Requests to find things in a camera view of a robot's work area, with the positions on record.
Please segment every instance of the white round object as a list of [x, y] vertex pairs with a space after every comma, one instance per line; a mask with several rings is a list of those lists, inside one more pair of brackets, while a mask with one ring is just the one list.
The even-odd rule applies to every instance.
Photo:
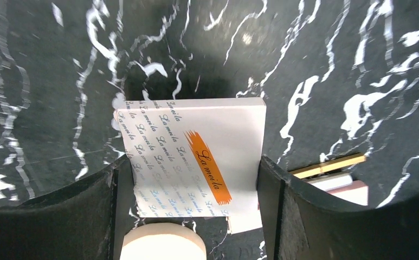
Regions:
[[173, 223], [155, 223], [131, 230], [123, 240], [120, 260], [205, 260], [204, 242], [192, 230]]

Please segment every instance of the black object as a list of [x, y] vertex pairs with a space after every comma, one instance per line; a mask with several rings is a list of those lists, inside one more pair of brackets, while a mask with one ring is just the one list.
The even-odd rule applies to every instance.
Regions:
[[0, 259], [120, 259], [132, 190], [123, 156], [60, 190], [0, 208]]
[[262, 157], [257, 181], [268, 259], [419, 259], [419, 196], [367, 209]]

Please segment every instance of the orange label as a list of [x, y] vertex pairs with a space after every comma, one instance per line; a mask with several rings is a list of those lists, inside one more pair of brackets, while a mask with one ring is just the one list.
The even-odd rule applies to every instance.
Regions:
[[198, 132], [188, 131], [185, 133], [185, 137], [217, 203], [219, 205], [229, 204], [231, 201], [230, 192], [208, 146]]

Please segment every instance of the white card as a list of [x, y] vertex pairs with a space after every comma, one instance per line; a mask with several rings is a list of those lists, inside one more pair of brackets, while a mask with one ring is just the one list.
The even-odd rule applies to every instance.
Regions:
[[257, 211], [266, 106], [260, 97], [126, 101], [115, 111], [141, 217]]

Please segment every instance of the black marble surface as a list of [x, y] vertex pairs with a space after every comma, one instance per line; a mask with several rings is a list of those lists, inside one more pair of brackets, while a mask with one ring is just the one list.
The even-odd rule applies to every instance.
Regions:
[[[121, 156], [125, 98], [236, 96], [264, 98], [281, 167], [362, 152], [370, 207], [419, 193], [419, 1], [0, 0], [0, 206]], [[261, 230], [171, 221], [209, 259], [266, 258]]]

